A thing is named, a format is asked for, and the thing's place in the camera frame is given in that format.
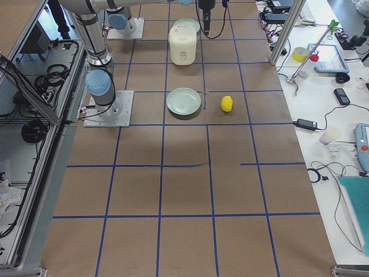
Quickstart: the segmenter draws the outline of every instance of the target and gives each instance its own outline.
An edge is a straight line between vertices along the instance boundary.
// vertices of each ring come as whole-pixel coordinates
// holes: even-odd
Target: white plate
[[[191,88],[176,88],[167,96],[167,107],[178,115],[190,115],[201,105],[201,98],[197,91]]]
[[[195,29],[196,33],[200,30],[200,24],[196,20],[193,20],[190,18],[183,18],[183,19],[177,20],[176,22],[174,22],[173,26],[177,26],[177,25],[191,26]]]

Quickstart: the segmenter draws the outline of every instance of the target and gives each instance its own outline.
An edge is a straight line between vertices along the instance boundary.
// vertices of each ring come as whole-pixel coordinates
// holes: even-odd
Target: black round object
[[[26,143],[39,143],[45,138],[47,131],[47,125],[35,119],[23,125],[21,135]]]
[[[336,74],[336,83],[337,84],[344,84],[350,80],[350,76],[344,72],[338,72]]]

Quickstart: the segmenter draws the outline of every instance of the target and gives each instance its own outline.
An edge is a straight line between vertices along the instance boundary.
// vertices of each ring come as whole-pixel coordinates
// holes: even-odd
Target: plastic bag
[[[360,14],[369,18],[369,0],[360,0],[356,4],[356,9]]]

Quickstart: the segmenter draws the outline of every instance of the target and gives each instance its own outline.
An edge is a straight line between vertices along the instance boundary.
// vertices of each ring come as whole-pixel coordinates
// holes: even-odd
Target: white table
[[[326,0],[307,0],[307,2],[318,24],[329,24],[332,19],[337,20]],[[293,50],[297,46],[306,47],[309,43],[317,42],[325,30],[326,27],[295,27],[289,38],[291,49]],[[333,40],[325,39],[324,42],[327,44],[338,44],[335,37]],[[357,58],[355,51],[341,50],[341,52],[346,59]],[[284,58],[279,58],[277,68],[281,65]],[[288,57],[280,73],[290,77],[299,65],[300,63]],[[280,77],[292,119],[297,120],[298,118],[303,118],[316,121],[319,128],[324,128],[324,115],[334,107],[340,105],[333,94],[335,88],[343,88],[351,103],[369,107],[369,90],[365,86],[362,89],[358,88],[363,86],[359,78],[364,79],[368,83],[369,68],[365,68],[361,61],[348,62],[348,66],[351,80],[346,84],[337,84],[334,77],[326,77],[316,72],[313,72],[306,80],[298,77],[296,79],[299,85],[297,96],[295,96],[295,87],[288,84],[284,77]],[[327,116],[327,122],[328,126],[340,130],[340,141],[355,141],[354,129],[356,124],[369,122],[369,112],[354,106],[336,109],[332,114]],[[357,158],[351,152],[354,148],[352,144],[342,147],[326,147],[319,143],[322,133],[296,128],[296,134],[308,167],[312,161],[319,161],[324,164],[337,161],[344,165],[352,164],[360,167]],[[339,158],[331,159],[329,150],[338,150],[339,148],[341,148]],[[336,263],[369,264],[369,257],[357,251],[344,237],[335,223],[334,210],[339,197],[338,187],[328,171],[322,171],[321,173],[328,176],[329,180],[313,184],[313,188]],[[347,175],[358,175],[358,172],[355,169],[348,169]],[[316,179],[316,176],[314,174],[311,175],[311,179],[313,181]],[[355,245],[358,245],[353,229],[353,224],[357,228],[357,223],[352,223],[351,218],[345,208],[344,201],[341,199],[337,211],[337,220],[349,239]]]

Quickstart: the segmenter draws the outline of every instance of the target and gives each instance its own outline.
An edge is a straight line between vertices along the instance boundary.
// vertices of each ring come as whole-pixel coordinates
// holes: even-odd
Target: blue joint cap
[[[87,74],[85,84],[92,95],[103,96],[110,89],[111,79],[105,71],[95,69]]]
[[[114,29],[123,30],[127,26],[128,19],[122,14],[114,13],[109,15],[108,22]]]
[[[187,6],[187,5],[190,5],[194,2],[194,0],[177,0],[178,3],[184,5],[184,6]]]

